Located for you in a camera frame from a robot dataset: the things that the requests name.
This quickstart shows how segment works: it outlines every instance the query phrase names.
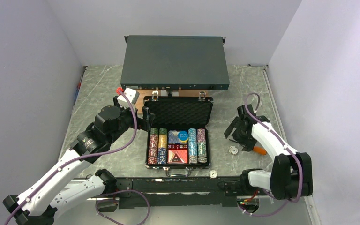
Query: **case latch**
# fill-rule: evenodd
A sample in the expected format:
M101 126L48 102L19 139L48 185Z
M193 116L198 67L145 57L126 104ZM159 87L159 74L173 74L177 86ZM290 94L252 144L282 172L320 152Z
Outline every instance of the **case latch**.
M206 92L205 91L200 91L199 92L199 101L204 102L205 99L206 99Z
M157 90L153 91L152 92L152 101L157 101L158 98L159 98L159 92Z

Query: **white wall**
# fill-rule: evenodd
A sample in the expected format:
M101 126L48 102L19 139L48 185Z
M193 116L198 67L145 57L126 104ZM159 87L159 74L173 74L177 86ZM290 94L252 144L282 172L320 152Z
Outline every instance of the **white wall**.
M269 79L288 140L313 160L322 224L360 224L360 0L303 0Z
M57 161L81 74L47 2L0 1L0 224L2 200Z
M124 35L227 37L228 64L266 65L301 0L48 0L84 65L122 64Z

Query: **open case lid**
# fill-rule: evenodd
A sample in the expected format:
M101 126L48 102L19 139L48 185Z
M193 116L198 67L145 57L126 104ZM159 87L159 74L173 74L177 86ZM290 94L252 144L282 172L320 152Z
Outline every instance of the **open case lid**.
M152 126L204 127L209 123L212 97L144 97L144 105L155 114Z

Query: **white cable clip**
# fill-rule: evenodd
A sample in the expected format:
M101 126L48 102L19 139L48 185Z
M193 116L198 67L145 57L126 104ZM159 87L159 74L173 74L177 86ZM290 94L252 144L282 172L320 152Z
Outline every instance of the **white cable clip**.
M235 146L231 145L230 147L228 147L228 152L230 152L233 155L236 155L238 153L238 149Z
M290 146L289 146L289 144L284 144L283 147L284 147L284 150L286 151L286 149L288 149Z

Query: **poker chip stack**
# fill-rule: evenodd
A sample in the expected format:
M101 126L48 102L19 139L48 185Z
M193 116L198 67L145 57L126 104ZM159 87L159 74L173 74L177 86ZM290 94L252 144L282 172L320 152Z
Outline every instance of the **poker chip stack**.
M188 130L188 163L198 163L198 147L196 139L196 129L191 128Z
M158 164L166 164L167 162L167 129L159 129L158 142Z
M150 146L148 150L148 164L157 164L158 162L158 129L150 130Z
M201 128L197 131L197 141L198 141L198 162L206 163L206 134L205 129Z

